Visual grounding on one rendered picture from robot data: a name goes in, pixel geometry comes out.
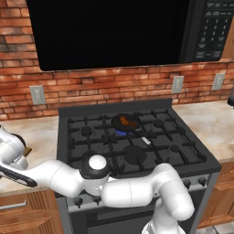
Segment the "black gas stove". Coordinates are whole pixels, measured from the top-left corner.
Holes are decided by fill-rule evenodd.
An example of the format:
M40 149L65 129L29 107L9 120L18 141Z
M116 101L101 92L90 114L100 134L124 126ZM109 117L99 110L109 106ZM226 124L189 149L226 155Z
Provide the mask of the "black gas stove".
M139 130L151 141L148 146L134 133L118 135L112 118L119 113L136 114ZM81 161L100 154L108 161L111 177L116 179L149 175L160 163L170 164L182 180L190 180L187 190L195 212L179 226L186 234L195 234L207 201L218 178L221 165L192 130L172 109L170 99L130 101L58 110L57 158L78 169ZM201 186L198 179L205 177ZM154 203L146 207L110 208L83 191L77 207L66 200L73 234L140 234L151 219Z

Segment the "wooden wall cupboard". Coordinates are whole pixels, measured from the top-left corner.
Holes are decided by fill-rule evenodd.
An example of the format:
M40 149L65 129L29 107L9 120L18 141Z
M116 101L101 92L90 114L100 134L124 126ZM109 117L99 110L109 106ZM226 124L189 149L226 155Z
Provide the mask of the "wooden wall cupboard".
M222 58L234 59L234 17L232 17L228 37L223 50Z

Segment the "black microwave oven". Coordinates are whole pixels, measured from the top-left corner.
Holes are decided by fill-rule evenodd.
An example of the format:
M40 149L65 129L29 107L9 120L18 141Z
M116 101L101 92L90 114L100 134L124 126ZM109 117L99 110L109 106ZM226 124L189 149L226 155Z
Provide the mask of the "black microwave oven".
M43 71L218 61L234 0L26 0Z

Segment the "brown cooked chicken piece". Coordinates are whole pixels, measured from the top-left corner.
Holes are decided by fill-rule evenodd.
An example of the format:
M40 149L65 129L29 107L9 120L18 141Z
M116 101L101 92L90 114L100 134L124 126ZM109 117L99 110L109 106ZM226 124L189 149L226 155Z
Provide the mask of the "brown cooked chicken piece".
M129 122L127 118L123 115L120 116L120 121L123 125L130 125L130 126L136 126L136 123L134 122Z

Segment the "black frying pan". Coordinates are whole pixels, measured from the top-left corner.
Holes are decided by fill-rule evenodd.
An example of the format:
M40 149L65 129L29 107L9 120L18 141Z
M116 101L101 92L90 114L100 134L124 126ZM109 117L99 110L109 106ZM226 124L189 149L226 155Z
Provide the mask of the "black frying pan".
M123 125L120 121L121 115L125 116L129 122L136 123L136 126ZM119 113L112 118L112 126L115 130L134 133L135 135L139 136L148 146L152 144L151 141L147 139L147 136L139 130L141 127L141 120L136 114Z

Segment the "grey wall outlet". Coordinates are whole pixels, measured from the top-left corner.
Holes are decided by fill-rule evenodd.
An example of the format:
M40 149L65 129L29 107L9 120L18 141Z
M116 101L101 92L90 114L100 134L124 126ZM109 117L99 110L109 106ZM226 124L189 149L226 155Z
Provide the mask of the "grey wall outlet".
M34 105L45 104L44 87L42 85L30 86L31 98Z
M184 76L174 76L172 92L180 93L183 87Z
M214 78L212 90L220 90L225 79L224 73L217 73Z

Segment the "wooden drawer front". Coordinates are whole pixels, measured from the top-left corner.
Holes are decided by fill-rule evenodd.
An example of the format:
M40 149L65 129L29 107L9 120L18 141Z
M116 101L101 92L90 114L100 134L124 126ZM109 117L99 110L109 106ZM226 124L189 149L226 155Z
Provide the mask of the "wooden drawer front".
M0 197L0 206L24 201L25 207L0 210L0 234L64 234L52 190Z

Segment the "wooden base cupboard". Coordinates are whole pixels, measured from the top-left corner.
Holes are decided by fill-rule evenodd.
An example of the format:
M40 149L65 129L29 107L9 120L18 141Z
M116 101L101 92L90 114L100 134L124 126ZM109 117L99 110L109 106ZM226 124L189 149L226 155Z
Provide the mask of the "wooden base cupboard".
M234 161L222 163L198 228L207 228L234 221Z

